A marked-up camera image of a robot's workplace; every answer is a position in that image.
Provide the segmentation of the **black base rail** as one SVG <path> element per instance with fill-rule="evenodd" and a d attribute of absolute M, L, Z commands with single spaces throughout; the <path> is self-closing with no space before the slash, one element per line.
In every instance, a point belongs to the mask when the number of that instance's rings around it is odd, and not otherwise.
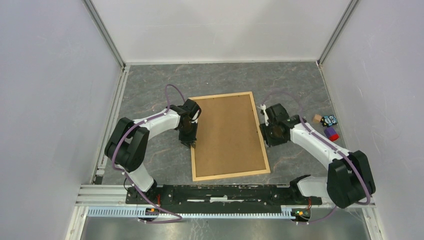
<path fill-rule="evenodd" d="M 281 208 L 308 212 L 323 203 L 320 197 L 305 197 L 294 189 L 294 184 L 235 184 L 235 185 L 160 185 L 140 194 L 134 186 L 125 186 L 128 205 L 173 215 L 174 218 L 138 218 L 143 223 L 175 223 L 188 213 L 276 213 Z"/>

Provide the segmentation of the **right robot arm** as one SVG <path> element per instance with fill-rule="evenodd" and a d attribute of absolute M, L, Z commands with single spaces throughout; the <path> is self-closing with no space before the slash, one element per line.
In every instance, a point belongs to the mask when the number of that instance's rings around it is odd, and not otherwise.
<path fill-rule="evenodd" d="M 303 175 L 292 181 L 289 199 L 302 204 L 309 197 L 328 198 L 345 209 L 352 204 L 367 205 L 376 192 L 368 157 L 360 150 L 350 151 L 317 132 L 299 115 L 290 116 L 280 104 L 260 106 L 264 123 L 259 125 L 268 147 L 292 142 L 315 157 L 327 170 L 325 177 Z"/>

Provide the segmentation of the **black blue toy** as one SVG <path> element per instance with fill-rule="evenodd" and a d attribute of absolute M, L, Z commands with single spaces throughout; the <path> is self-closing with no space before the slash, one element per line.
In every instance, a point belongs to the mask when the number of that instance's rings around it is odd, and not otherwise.
<path fill-rule="evenodd" d="M 331 115 L 325 115 L 321 118 L 320 123 L 323 127 L 331 127 L 331 126 L 335 126 L 337 125 L 339 122 L 337 120 L 337 118 L 335 117 L 335 115 L 331 114 Z"/>

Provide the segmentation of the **red purple block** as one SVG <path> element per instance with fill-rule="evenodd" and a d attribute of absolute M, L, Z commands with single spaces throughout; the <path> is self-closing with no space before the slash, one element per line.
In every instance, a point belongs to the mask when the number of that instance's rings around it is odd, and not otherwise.
<path fill-rule="evenodd" d="M 340 138 L 339 134 L 336 132 L 336 130 L 332 126 L 325 128 L 324 134 L 332 142 Z"/>

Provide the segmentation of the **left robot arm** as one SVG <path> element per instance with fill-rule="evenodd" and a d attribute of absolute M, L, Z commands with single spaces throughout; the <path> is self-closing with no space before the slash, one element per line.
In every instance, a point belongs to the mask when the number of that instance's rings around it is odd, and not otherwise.
<path fill-rule="evenodd" d="M 114 169 L 121 171 L 138 189 L 145 204 L 157 198 L 157 185 L 144 166 L 148 141 L 168 130 L 178 131 L 178 140 L 188 148 L 196 146 L 201 107 L 191 99 L 183 105 L 170 105 L 161 112 L 141 119 L 123 117 L 118 120 L 104 149 Z"/>

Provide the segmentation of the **small wooden cube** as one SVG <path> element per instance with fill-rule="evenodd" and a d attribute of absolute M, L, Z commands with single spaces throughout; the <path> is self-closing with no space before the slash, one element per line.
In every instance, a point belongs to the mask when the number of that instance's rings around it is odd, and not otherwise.
<path fill-rule="evenodd" d="M 314 116 L 313 116 L 313 118 L 312 118 L 312 122 L 313 123 L 320 123 L 321 122 L 321 120 L 322 120 L 322 116 L 321 115 L 319 115 L 319 114 L 315 114 Z"/>

